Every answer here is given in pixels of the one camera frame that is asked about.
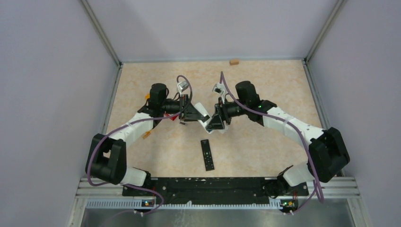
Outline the white red remote control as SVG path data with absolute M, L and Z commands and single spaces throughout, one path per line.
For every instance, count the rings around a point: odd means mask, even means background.
M 203 119 L 202 120 L 198 120 L 198 122 L 201 124 L 201 126 L 204 128 L 204 130 L 208 134 L 212 134 L 215 131 L 218 131 L 219 133 L 224 134 L 228 130 L 228 127 L 226 127 L 225 129 L 222 129 L 222 130 L 207 130 L 206 126 L 211 120 L 210 114 L 207 112 L 205 107 L 200 102 L 196 103 L 194 105 L 194 107 L 203 116 Z

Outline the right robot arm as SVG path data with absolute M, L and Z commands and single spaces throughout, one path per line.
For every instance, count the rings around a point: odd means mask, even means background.
M 224 131 L 232 118 L 246 115 L 250 121 L 282 133 L 306 151 L 307 161 L 279 173 L 271 186 L 274 195 L 290 195 L 296 186 L 312 180 L 327 183 L 350 162 L 342 135 L 336 128 L 315 127 L 285 113 L 275 103 L 260 99 L 250 81 L 239 82 L 235 89 L 238 98 L 228 101 L 229 92 L 223 82 L 214 85 L 212 91 L 219 98 L 205 127 L 207 131 Z

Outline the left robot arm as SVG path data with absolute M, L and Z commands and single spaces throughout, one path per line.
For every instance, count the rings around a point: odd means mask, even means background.
M 168 98 L 165 84 L 151 86 L 145 105 L 124 125 L 109 135 L 97 134 L 92 138 L 86 164 L 88 177 L 95 177 L 111 184 L 131 184 L 139 195 L 150 193 L 152 183 L 147 171 L 129 167 L 127 148 L 146 132 L 154 129 L 161 120 L 178 117 L 182 122 L 199 122 L 206 125 L 210 115 L 197 103 L 193 105 L 187 94 L 178 100 Z

